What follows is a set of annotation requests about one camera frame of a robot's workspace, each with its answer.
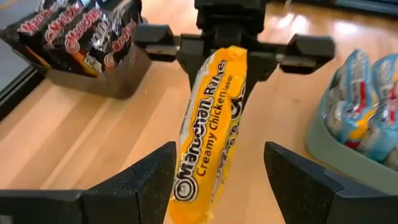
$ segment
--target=maruchan logo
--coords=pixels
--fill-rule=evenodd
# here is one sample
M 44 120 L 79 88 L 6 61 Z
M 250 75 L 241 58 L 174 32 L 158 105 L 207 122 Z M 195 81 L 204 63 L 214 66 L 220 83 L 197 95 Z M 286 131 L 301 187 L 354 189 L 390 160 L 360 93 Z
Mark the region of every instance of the maruchan logo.
M 137 24 L 133 20 L 131 20 L 125 26 L 125 28 L 123 28 L 122 35 L 117 40 L 112 42 L 112 50 L 113 51 L 111 53 L 107 54 L 104 58 L 104 64 L 107 67 L 112 68 L 112 67 L 116 66 L 116 63 L 113 58 L 113 54 L 115 52 L 119 52 L 124 47 L 126 42 L 130 40 L 130 37 L 132 36 L 132 33 L 134 32 L 134 28 L 136 27 L 136 25 Z
M 58 10 L 59 7 L 63 6 L 63 4 L 54 3 L 51 5 L 49 9 L 44 9 L 38 12 L 32 19 L 25 21 L 21 24 L 20 28 L 18 28 L 18 32 L 23 32 L 29 35 L 33 35 L 39 27 L 49 18 L 49 16 Z
M 69 24 L 77 15 L 83 11 L 83 5 L 81 2 L 76 2 L 71 6 L 68 6 L 56 20 L 52 21 L 48 29 L 45 31 L 45 39 L 47 43 L 52 44 L 53 40 L 57 38 L 58 34 L 63 28 Z
M 213 98 L 201 99 L 198 104 L 195 121 L 192 124 L 193 139 L 183 155 L 175 177 L 173 194 L 176 201 L 192 202 L 198 195 L 198 183 L 193 177 L 195 167 L 199 161 L 206 125 L 210 117 Z
M 92 9 L 83 14 L 83 18 L 76 27 L 68 32 L 65 38 L 65 48 L 68 53 L 75 54 L 80 50 L 79 40 L 83 34 L 102 16 L 99 9 Z
M 122 30 L 122 35 L 114 42 L 112 42 L 112 49 L 115 52 L 119 52 L 124 44 L 130 39 L 132 33 L 134 32 L 134 28 L 136 27 L 136 23 L 131 20 Z

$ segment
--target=plastic wrapper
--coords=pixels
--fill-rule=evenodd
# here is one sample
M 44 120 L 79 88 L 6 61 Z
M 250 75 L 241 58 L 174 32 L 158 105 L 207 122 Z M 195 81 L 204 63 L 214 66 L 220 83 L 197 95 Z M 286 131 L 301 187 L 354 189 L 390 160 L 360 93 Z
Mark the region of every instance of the plastic wrapper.
M 397 59 L 397 54 L 388 55 L 372 68 L 380 104 L 358 151 L 378 162 L 384 161 L 398 142 Z
M 97 77 L 114 68 L 128 53 L 134 28 L 141 22 L 135 2 L 114 11 L 96 6 L 79 15 L 53 40 L 51 55 L 77 74 Z
M 363 51 L 355 50 L 348 56 L 327 94 L 326 126 L 340 143 L 356 149 L 378 103 L 369 57 Z
M 326 118 L 326 126 L 336 140 L 352 149 L 356 149 L 363 140 L 376 110 L 374 107 L 364 108 L 356 114 L 355 109 L 354 105 L 339 101 Z
M 9 25 L 1 38 L 24 58 L 45 67 L 60 68 L 41 46 L 47 24 L 56 19 L 67 1 L 43 0 L 33 13 Z
M 364 108 L 378 103 L 372 84 L 369 57 L 362 50 L 354 50 L 333 77 L 328 92 L 329 108 L 338 101 L 354 105 L 354 113 L 360 113 Z
M 398 54 L 391 54 L 378 60 L 372 67 L 373 85 L 381 103 L 388 103 L 398 96 Z
M 174 224 L 206 223 L 233 157 L 246 83 L 247 51 L 219 49 L 198 72 L 182 125 L 182 154 L 169 211 Z
M 116 11 L 111 21 L 113 38 L 106 39 L 100 35 L 94 35 L 96 41 L 93 48 L 93 56 L 102 64 L 102 69 L 110 71 L 114 69 L 131 47 L 131 37 L 137 24 L 142 22 L 140 16 L 140 1 L 132 1 L 127 6 Z

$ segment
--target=wooden surface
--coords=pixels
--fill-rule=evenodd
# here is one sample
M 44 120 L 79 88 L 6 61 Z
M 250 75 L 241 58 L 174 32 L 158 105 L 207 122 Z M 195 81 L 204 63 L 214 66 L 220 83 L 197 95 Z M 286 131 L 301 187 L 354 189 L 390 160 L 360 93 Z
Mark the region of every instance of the wooden surface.
M 145 0 L 143 15 L 151 23 L 170 24 L 175 34 L 198 32 L 193 1 Z M 276 70 L 256 85 L 212 223 L 284 222 L 262 160 L 265 141 L 311 158 L 304 139 L 333 72 L 356 47 L 373 62 L 397 52 L 397 29 L 396 21 L 375 17 L 268 5 L 261 40 L 286 43 L 294 33 L 332 35 L 337 55 L 313 75 Z M 177 141 L 189 95 L 188 78 L 177 63 L 153 64 L 127 101 L 46 80 L 0 124 L 0 188 L 87 189 L 163 143 Z

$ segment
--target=gray plastic bin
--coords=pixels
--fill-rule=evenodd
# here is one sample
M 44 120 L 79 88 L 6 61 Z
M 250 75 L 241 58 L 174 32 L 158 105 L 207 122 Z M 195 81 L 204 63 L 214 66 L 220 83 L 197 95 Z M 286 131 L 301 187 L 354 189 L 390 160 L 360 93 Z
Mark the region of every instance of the gray plastic bin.
M 310 153 L 362 184 L 390 195 L 398 195 L 398 172 L 336 141 L 327 130 L 322 117 L 325 107 L 326 94 L 308 132 L 307 147 Z

